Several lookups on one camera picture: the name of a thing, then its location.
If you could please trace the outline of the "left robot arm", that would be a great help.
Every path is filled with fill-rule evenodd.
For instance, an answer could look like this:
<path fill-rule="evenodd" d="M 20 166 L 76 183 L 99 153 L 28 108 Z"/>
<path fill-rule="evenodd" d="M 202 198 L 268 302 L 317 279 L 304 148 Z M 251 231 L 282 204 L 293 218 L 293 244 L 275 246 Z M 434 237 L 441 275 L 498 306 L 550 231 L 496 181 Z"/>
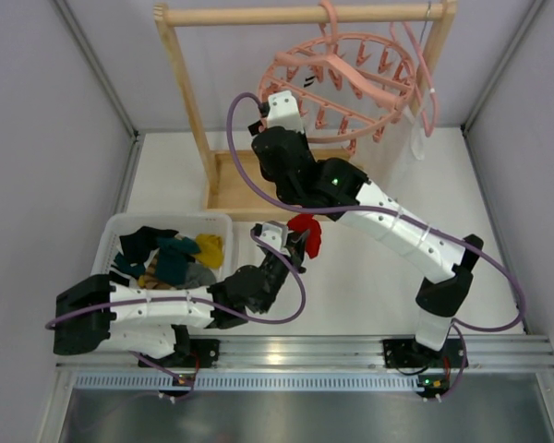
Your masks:
<path fill-rule="evenodd" d="M 94 274 L 60 293 L 46 324 L 59 356 L 95 351 L 139 353 L 154 360 L 186 354 L 191 329 L 271 325 L 267 316 L 289 277 L 301 282 L 309 231 L 256 225 L 262 262 L 240 267 L 213 285 L 182 290 L 131 288 Z"/>

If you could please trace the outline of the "red sock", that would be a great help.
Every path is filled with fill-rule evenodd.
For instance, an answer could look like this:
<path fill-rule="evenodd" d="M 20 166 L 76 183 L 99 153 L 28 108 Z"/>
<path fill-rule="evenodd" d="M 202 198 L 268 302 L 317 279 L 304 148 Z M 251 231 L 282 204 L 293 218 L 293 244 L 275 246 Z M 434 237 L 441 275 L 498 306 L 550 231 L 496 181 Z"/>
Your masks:
<path fill-rule="evenodd" d="M 322 229 L 313 214 L 298 214 L 287 222 L 288 228 L 295 233 L 308 233 L 305 250 L 310 259 L 319 255 Z"/>

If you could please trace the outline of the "black sock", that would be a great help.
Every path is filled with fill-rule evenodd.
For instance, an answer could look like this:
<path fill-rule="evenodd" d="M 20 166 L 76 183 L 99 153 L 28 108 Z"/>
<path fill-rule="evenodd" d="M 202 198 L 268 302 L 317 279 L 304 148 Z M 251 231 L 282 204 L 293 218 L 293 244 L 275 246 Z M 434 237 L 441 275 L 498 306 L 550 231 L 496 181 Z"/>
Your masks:
<path fill-rule="evenodd" d="M 173 238 L 178 231 L 172 229 L 156 229 L 142 226 L 132 234 L 120 237 L 121 251 L 114 257 L 114 268 L 120 272 L 138 279 L 146 272 L 146 261 L 151 252 L 158 248 L 159 238 Z"/>

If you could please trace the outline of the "dark teal sock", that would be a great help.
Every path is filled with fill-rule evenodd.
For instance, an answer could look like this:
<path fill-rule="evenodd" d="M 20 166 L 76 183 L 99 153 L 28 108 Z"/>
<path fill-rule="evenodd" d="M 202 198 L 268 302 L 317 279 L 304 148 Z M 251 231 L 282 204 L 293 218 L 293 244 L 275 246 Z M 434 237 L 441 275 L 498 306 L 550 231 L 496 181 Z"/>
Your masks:
<path fill-rule="evenodd" d="M 145 266 L 148 267 L 152 259 L 157 257 L 156 277 L 171 285 L 182 284 L 189 262 L 187 257 L 199 252 L 198 245 L 188 237 L 159 238 L 157 243 L 158 248 L 151 252 Z"/>

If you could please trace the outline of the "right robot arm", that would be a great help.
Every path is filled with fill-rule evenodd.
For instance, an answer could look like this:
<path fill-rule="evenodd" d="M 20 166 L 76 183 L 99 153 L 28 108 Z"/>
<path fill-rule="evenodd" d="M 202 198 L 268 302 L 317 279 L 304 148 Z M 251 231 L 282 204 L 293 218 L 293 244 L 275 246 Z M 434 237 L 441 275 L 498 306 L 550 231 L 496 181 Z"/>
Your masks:
<path fill-rule="evenodd" d="M 352 163 L 336 157 L 316 159 L 301 132 L 281 126 L 255 131 L 251 148 L 261 176 L 275 186 L 271 203 L 354 228 L 421 271 L 413 347 L 440 355 L 470 291 L 483 240 L 475 234 L 455 242 L 442 238 Z"/>

